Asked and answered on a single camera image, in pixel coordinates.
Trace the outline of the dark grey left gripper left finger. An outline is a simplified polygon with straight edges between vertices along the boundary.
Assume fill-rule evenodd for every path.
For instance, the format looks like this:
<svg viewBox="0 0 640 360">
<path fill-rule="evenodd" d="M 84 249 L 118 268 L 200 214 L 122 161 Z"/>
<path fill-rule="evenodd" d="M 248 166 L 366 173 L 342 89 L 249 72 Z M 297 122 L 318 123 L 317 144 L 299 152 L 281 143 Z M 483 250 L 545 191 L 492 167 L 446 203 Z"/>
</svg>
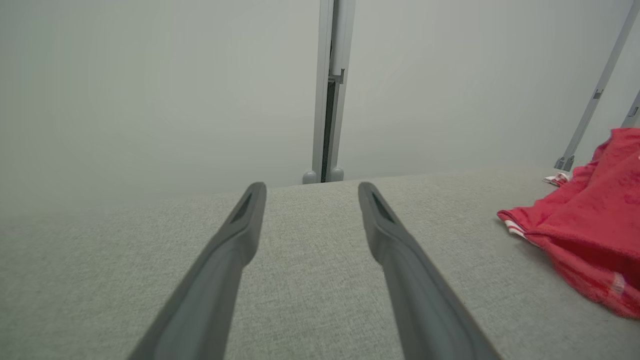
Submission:
<svg viewBox="0 0 640 360">
<path fill-rule="evenodd" d="M 243 269 L 265 214 L 263 182 L 247 187 L 138 341 L 131 360 L 222 360 Z"/>
</svg>

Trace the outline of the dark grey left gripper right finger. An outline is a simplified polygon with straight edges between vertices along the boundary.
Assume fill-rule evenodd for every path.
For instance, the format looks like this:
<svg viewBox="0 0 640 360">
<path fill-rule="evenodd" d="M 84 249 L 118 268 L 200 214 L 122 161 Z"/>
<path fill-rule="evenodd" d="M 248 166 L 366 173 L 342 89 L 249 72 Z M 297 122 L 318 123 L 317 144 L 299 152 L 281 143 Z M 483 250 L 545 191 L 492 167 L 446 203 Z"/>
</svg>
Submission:
<svg viewBox="0 0 640 360">
<path fill-rule="evenodd" d="M 405 359 L 500 359 L 377 187 L 371 182 L 359 183 L 358 200 L 366 242 L 384 272 Z"/>
</svg>

